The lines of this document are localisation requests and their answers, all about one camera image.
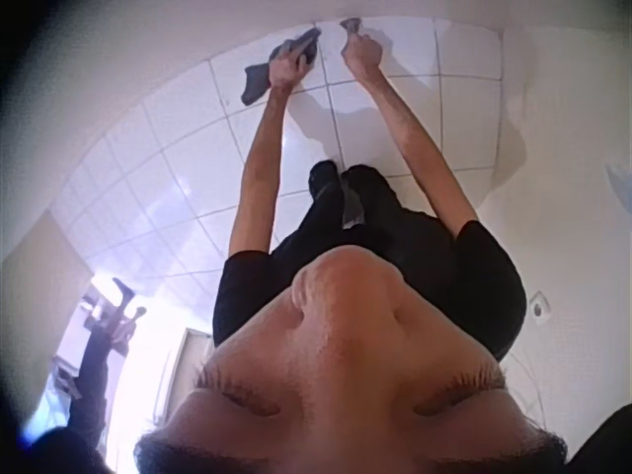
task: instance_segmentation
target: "white tile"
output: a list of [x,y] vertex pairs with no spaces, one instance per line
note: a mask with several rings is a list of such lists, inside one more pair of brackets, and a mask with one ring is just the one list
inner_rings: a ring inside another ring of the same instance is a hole
[[160,145],[154,137],[142,106],[132,108],[108,132],[115,158],[125,172],[155,154]]
[[196,306],[208,297],[191,275],[167,276],[165,282],[188,306]]
[[494,168],[456,171],[454,174],[463,192],[475,208],[483,203],[492,190]]
[[160,234],[189,272],[221,269],[224,259],[197,220],[162,229]]
[[[323,31],[322,44],[327,82],[354,79],[342,59],[347,33],[340,20],[317,25]],[[372,17],[362,19],[361,33],[371,36],[384,48],[380,67],[387,76],[437,74],[435,28],[428,18]]]
[[95,275],[116,277],[122,275],[125,270],[123,263],[112,249],[86,259],[86,263]]
[[187,272],[157,232],[141,235],[129,243],[153,268],[158,277]]
[[243,164],[227,120],[184,138],[165,155],[196,215],[239,202]]
[[165,306],[181,307],[184,305],[180,296],[171,289],[165,280],[163,280],[163,283],[158,286],[158,289],[156,289],[153,301],[155,302],[156,307],[161,309],[164,309]]
[[219,282],[221,281],[222,270],[216,272],[202,272],[199,274],[192,274],[201,287],[210,294],[213,299],[217,295],[219,289]]
[[156,277],[156,273],[147,261],[128,242],[123,242],[113,247],[112,251],[123,264],[124,270],[122,274],[124,276],[137,278]]
[[[440,100],[436,77],[401,77],[391,82],[440,144]],[[384,176],[410,173],[382,115],[357,82],[331,87],[345,165],[370,165]]]
[[70,183],[65,184],[50,206],[50,212],[62,230],[74,222],[82,209],[83,205]]
[[127,181],[123,180],[107,190],[103,201],[126,238],[131,239],[153,230],[151,222],[129,190]]
[[97,185],[83,163],[70,176],[70,184],[84,207],[92,203],[98,195]]
[[108,246],[112,247],[125,239],[125,233],[102,198],[98,198],[87,211],[103,232]]
[[194,218],[162,153],[135,169],[127,181],[156,228]]
[[91,257],[108,247],[106,237],[92,220],[90,214],[84,212],[66,231],[66,237],[83,257]]
[[279,242],[298,229],[312,201],[308,192],[280,197],[276,201],[274,233]]
[[99,193],[120,179],[120,166],[115,160],[105,138],[99,140],[88,152],[84,165],[92,176]]
[[493,166],[496,161],[501,83],[441,77],[443,155],[453,170]]
[[133,289],[136,293],[136,299],[134,300],[134,303],[137,306],[142,306],[145,304],[142,301],[139,301],[139,299],[141,299],[142,297],[152,298],[158,291],[158,288],[160,288],[162,284],[165,284],[164,280],[159,277],[146,278],[134,276],[126,276],[124,279],[124,283],[131,289]]
[[[250,151],[264,107],[257,106],[230,118],[244,157]],[[327,91],[317,89],[291,96],[283,124],[279,194],[306,191],[309,170],[329,159],[342,167]]]
[[386,180],[404,207],[435,215],[426,195],[415,182],[415,178],[412,176],[399,176],[397,178],[387,178]]
[[237,207],[202,217],[199,221],[224,258],[228,258],[230,234],[233,231]]
[[[213,57],[210,64],[215,71],[215,79],[219,88],[219,96],[228,114],[241,111],[246,108],[241,102],[241,95],[246,85],[246,73],[244,69],[253,64],[268,62],[270,53],[285,40],[293,40],[301,36],[312,25],[300,25],[280,32],[272,33],[263,38],[256,39],[243,46],[231,49],[223,54]],[[323,66],[320,57],[316,56],[314,65],[296,88],[313,89],[325,85]],[[257,103],[268,99],[266,94]]]
[[486,28],[436,21],[441,74],[501,78],[501,39]]
[[163,147],[224,116],[208,61],[162,86],[145,107]]

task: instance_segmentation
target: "short sleeve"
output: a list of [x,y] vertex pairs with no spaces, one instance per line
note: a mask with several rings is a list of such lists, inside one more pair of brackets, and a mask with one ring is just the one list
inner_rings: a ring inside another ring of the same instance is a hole
[[498,360],[515,341],[526,312],[526,295],[510,256],[478,221],[456,238],[456,323]]
[[219,346],[276,295],[277,273],[270,254],[245,251],[230,257],[217,290],[213,341]]

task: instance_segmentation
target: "black t-shirt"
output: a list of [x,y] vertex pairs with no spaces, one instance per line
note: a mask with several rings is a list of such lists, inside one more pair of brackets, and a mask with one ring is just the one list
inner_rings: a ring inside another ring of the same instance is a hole
[[[330,240],[314,238],[313,234],[291,239],[272,254],[246,251],[228,259],[215,303],[216,345],[287,288],[300,268],[323,251],[345,244],[368,248],[393,263],[413,289],[498,360],[507,354],[522,326],[526,298],[520,277],[507,253],[478,221],[468,222],[456,239],[441,241],[443,249],[433,248],[413,257],[399,257],[389,250],[387,239],[363,226]],[[442,271],[440,287],[433,284],[432,273],[424,272],[426,268]]]

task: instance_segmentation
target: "hand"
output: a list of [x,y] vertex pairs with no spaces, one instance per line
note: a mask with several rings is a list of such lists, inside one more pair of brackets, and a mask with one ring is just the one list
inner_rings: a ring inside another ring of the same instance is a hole
[[369,35],[349,34],[347,46],[343,49],[343,59],[360,84],[381,75],[379,63],[382,60],[382,46]]
[[270,61],[270,84],[273,89],[283,89],[290,93],[303,80],[310,69],[303,51],[311,42],[310,39],[292,51],[289,50],[288,43],[281,47],[278,55]]

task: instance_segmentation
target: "white wall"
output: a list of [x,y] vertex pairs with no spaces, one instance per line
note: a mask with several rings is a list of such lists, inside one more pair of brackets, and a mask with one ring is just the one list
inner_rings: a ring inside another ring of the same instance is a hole
[[481,217],[553,318],[519,338],[547,428],[576,450],[630,400],[630,216],[606,163],[629,166],[624,35],[509,29],[495,189]]
[[31,49],[6,100],[1,253],[26,235],[90,145],[153,87],[282,28],[346,15],[417,15],[492,28],[623,30],[615,0],[115,0],[72,2]]
[[40,400],[50,358],[91,276],[48,211],[2,263],[0,361],[21,421]]

